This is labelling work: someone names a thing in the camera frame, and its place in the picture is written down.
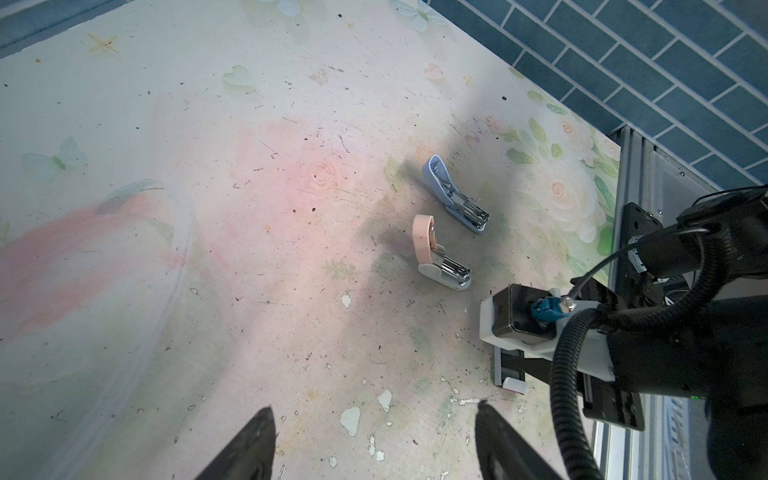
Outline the pink white mini stapler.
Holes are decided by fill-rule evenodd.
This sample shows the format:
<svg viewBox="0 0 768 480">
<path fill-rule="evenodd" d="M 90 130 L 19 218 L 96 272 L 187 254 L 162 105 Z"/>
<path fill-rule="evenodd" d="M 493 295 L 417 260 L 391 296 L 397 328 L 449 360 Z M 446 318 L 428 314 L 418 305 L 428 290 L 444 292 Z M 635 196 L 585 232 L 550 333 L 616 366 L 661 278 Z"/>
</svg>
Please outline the pink white mini stapler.
<svg viewBox="0 0 768 480">
<path fill-rule="evenodd" d="M 418 271 L 425 277 L 455 291 L 464 291 L 472 281 L 471 270 L 450 258 L 436 241 L 434 217 L 418 214 L 411 229 Z"/>
</svg>

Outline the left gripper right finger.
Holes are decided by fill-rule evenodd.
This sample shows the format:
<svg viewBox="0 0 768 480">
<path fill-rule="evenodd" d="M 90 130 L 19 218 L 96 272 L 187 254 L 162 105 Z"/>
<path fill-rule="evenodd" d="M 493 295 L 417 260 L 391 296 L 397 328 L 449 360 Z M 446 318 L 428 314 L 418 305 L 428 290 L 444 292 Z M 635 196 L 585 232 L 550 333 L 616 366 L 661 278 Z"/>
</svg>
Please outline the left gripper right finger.
<svg viewBox="0 0 768 480">
<path fill-rule="evenodd" d="M 483 480 L 561 479 L 561 476 L 485 400 L 478 403 L 475 445 Z"/>
</svg>

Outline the blue mini stapler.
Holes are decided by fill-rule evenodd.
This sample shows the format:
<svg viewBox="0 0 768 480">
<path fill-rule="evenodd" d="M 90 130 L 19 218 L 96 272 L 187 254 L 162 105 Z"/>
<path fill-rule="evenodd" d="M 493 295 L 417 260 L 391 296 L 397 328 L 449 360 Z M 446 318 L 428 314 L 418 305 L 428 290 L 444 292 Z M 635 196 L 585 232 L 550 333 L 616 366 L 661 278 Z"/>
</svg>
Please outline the blue mini stapler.
<svg viewBox="0 0 768 480">
<path fill-rule="evenodd" d="M 490 214 L 460 192 L 439 155 L 432 155 L 422 167 L 422 174 L 446 210 L 474 233 L 483 233 Z"/>
</svg>

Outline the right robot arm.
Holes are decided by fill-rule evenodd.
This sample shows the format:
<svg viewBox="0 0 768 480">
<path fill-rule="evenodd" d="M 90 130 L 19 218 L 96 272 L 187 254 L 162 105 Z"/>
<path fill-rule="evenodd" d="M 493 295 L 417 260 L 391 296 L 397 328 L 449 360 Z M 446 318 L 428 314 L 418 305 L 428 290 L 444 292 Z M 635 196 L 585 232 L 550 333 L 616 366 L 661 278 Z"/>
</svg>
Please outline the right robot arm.
<svg viewBox="0 0 768 480">
<path fill-rule="evenodd" d="M 707 460 L 718 479 L 767 475 L 767 298 L 722 298 L 739 279 L 767 276 L 767 190 L 709 194 L 662 227 L 636 204 L 616 289 L 593 273 L 564 295 L 520 284 L 481 306 L 496 359 L 550 388 L 557 444 L 572 479 L 601 470 L 582 421 L 642 430 L 643 394 L 700 397 Z"/>
</svg>

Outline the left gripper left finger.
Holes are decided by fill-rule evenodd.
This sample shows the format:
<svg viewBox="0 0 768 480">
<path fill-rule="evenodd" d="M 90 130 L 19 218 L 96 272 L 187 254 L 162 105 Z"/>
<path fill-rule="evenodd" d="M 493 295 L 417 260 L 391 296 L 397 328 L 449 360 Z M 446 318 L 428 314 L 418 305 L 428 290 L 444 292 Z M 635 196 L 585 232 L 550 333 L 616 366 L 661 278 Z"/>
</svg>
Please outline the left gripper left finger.
<svg viewBox="0 0 768 480">
<path fill-rule="evenodd" d="M 260 409 L 196 480 L 270 480 L 276 449 L 272 408 Z"/>
</svg>

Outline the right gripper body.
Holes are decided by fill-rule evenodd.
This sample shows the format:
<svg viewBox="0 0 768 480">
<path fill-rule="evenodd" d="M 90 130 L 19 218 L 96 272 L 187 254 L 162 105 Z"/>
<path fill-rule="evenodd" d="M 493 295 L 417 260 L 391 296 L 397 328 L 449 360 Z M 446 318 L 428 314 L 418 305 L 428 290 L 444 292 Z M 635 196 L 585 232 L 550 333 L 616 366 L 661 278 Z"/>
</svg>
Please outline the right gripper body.
<svg viewBox="0 0 768 480">
<path fill-rule="evenodd" d="M 550 384 L 554 343 L 544 342 L 543 350 L 530 351 L 512 339 L 497 341 L 497 386 L 523 394 L 532 377 Z M 645 418 L 640 395 L 620 388 L 610 360 L 607 342 L 587 338 L 577 367 L 577 394 L 583 397 L 583 415 L 589 419 L 642 431 Z"/>
</svg>

